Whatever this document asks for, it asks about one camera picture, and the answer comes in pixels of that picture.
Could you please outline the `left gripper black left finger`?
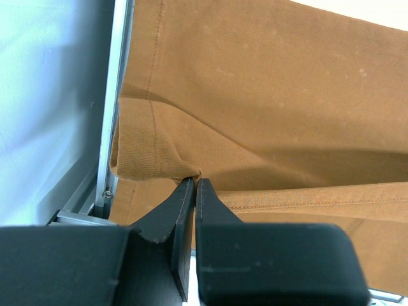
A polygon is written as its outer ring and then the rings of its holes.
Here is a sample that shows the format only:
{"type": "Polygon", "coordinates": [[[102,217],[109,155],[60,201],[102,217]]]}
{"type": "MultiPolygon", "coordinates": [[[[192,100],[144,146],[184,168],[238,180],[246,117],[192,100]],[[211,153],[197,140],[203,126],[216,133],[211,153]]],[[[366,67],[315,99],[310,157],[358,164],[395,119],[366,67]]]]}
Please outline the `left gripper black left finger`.
{"type": "Polygon", "coordinates": [[[182,305],[194,180],[130,226],[1,228],[2,305],[182,305]]]}

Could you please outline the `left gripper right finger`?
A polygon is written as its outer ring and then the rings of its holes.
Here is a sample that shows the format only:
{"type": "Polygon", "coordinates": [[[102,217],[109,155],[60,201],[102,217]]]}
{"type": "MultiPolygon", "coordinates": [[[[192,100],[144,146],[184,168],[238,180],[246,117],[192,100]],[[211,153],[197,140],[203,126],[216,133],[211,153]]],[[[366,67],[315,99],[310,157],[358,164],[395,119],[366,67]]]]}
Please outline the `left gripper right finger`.
{"type": "Polygon", "coordinates": [[[334,224],[240,220],[209,181],[196,194],[196,271],[204,305],[368,305],[353,244],[334,224]]]}

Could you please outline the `brown trousers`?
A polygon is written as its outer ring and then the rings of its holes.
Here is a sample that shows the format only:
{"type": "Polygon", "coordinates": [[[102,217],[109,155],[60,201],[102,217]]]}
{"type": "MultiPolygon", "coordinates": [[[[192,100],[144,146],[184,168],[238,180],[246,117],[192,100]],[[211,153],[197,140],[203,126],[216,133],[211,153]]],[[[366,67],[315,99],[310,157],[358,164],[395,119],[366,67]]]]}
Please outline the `brown trousers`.
{"type": "Polygon", "coordinates": [[[186,177],[247,222],[327,222],[407,294],[407,32],[293,1],[137,1],[110,167],[131,224],[186,177]]]}

